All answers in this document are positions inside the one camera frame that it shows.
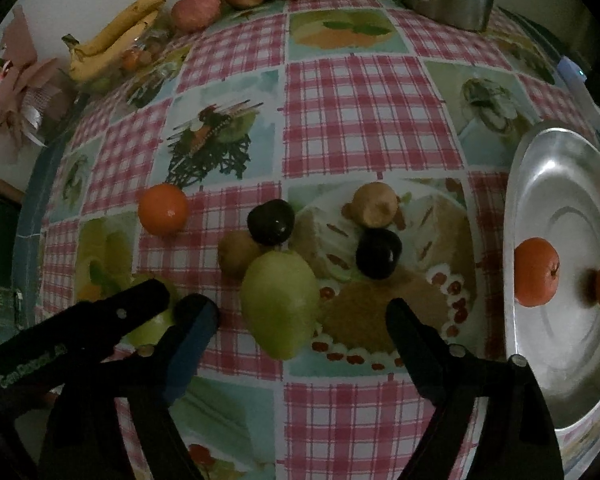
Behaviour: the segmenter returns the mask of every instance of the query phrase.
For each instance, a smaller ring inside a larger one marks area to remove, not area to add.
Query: screw
[[[466,348],[462,345],[449,345],[449,353],[453,357],[464,357],[466,355]]]
[[[509,359],[511,362],[520,368],[524,368],[526,366],[526,359],[520,354],[513,354]]]

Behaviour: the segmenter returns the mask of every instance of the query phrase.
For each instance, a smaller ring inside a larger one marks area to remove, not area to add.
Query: tablecloth
[[[228,122],[201,140],[210,112]],[[297,224],[346,231],[334,204],[363,182],[387,182],[413,255],[405,276],[441,305],[441,335],[502,357],[507,173],[520,135],[543,119],[596,140],[551,60],[499,9],[482,34],[400,0],[274,1],[225,16],[83,111],[36,238],[36,319],[104,293],[85,270],[94,260],[120,286],[155,273],[183,294],[206,294],[221,327],[171,409],[206,478],[394,478],[433,412],[397,355],[381,338],[360,346],[341,313],[297,358],[269,358],[245,329],[239,283],[219,271],[218,241],[272,198],[291,203]],[[159,182],[189,201],[174,238],[149,235],[136,215]],[[342,244],[320,240],[320,284],[352,294],[351,269],[343,277],[333,264],[346,258]],[[116,356],[130,352],[123,342]],[[136,475],[149,478],[124,400],[118,411]],[[598,434],[597,415],[561,438],[567,469]],[[483,418],[477,402],[452,478],[466,476]]]

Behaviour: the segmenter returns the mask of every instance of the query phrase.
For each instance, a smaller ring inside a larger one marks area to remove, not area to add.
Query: banana
[[[122,53],[130,48],[140,35],[151,27],[158,17],[158,10],[149,13],[120,36],[107,50],[95,56],[82,56],[76,48],[71,50],[69,76],[77,83],[84,83],[101,75],[112,63],[118,61]]]
[[[143,16],[160,9],[167,0],[136,0],[125,10],[122,10],[105,28],[91,41],[79,43],[73,48],[82,56],[95,56],[107,50],[114,42],[137,23]]]

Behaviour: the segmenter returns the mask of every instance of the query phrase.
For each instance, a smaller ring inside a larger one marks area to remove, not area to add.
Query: metal tray
[[[542,237],[560,256],[554,298],[525,308],[514,299],[513,251]],[[525,356],[558,432],[600,403],[600,307],[587,283],[600,268],[600,152],[555,121],[523,137],[513,160],[504,219],[507,355]]]

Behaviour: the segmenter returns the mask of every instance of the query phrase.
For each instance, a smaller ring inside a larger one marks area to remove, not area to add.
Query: green pear
[[[247,328],[273,359],[291,359],[310,341],[319,302],[314,272],[292,251],[271,251],[257,257],[240,288]]]
[[[136,274],[133,277],[131,285],[139,285],[152,278],[161,282],[169,291],[169,306],[167,310],[152,317],[149,321],[126,335],[126,340],[129,344],[136,348],[143,345],[155,345],[160,341],[164,333],[167,332],[167,329],[173,325],[173,307],[180,301],[178,289],[173,285],[173,282],[161,276],[155,276],[154,274]]]

